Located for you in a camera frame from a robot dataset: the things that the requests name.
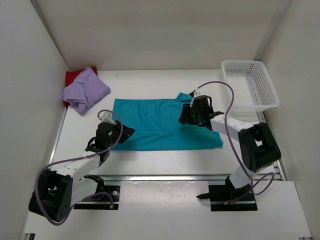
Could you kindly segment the purple t shirt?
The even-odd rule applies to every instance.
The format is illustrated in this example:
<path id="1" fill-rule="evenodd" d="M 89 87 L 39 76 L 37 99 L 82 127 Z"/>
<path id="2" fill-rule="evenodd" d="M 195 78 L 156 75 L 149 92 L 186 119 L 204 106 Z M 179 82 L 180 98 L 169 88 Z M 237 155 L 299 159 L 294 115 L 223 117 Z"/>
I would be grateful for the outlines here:
<path id="1" fill-rule="evenodd" d="M 62 100 L 80 115 L 111 92 L 91 67 L 86 67 L 62 91 Z"/>

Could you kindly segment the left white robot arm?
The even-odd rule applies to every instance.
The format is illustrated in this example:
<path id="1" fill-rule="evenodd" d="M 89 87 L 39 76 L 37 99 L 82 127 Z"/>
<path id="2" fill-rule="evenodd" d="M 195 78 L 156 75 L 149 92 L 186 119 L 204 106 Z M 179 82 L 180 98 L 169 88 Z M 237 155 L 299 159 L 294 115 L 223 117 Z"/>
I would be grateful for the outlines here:
<path id="1" fill-rule="evenodd" d="M 135 129 L 118 120 L 101 122 L 85 148 L 90 155 L 51 163 L 37 175 L 28 210 L 59 226 L 78 202 L 109 196 L 104 180 L 90 171 L 99 168 L 110 156 L 110 150 L 134 133 Z"/>

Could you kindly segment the red t shirt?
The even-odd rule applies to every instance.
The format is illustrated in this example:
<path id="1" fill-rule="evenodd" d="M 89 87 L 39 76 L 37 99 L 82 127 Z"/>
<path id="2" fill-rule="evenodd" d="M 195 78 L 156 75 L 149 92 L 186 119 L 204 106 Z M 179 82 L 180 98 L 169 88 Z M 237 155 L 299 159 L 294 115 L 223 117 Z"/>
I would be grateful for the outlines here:
<path id="1" fill-rule="evenodd" d="M 98 70 L 95 66 L 90 67 L 93 72 L 98 76 Z M 81 73 L 83 72 L 85 69 L 79 69 L 77 71 L 67 71 L 65 73 L 65 87 L 68 87 L 70 84 L 73 83 L 73 81 L 75 80 L 75 78 Z M 63 105 L 67 108 L 70 103 L 66 102 L 63 100 Z"/>

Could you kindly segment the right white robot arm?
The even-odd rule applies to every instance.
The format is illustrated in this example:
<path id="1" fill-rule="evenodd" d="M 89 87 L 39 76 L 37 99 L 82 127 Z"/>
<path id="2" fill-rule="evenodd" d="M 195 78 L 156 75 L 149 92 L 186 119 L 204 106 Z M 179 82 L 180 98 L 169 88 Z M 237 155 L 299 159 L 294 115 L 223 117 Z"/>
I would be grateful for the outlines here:
<path id="1" fill-rule="evenodd" d="M 225 179 L 219 192 L 200 194 L 198 199 L 218 198 L 219 204 L 234 203 L 253 193 L 254 177 L 281 158 L 281 151 L 266 123 L 246 123 L 214 111 L 212 99 L 207 95 L 183 104 L 178 122 L 226 135 L 233 150 L 233 141 L 239 143 L 240 153 L 234 154 L 239 163 L 237 170 Z"/>

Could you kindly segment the teal t shirt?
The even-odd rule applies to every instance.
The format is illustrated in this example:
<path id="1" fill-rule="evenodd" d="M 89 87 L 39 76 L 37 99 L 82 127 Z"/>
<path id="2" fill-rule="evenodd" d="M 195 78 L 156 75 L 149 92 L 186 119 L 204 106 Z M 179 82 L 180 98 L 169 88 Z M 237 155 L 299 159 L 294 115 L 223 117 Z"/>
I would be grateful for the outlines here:
<path id="1" fill-rule="evenodd" d="M 120 118 L 125 126 L 135 129 L 115 150 L 184 151 L 223 147 L 219 133 L 178 122 L 183 105 L 191 100 L 191 96 L 182 92 L 173 99 L 115 99 L 112 118 Z"/>

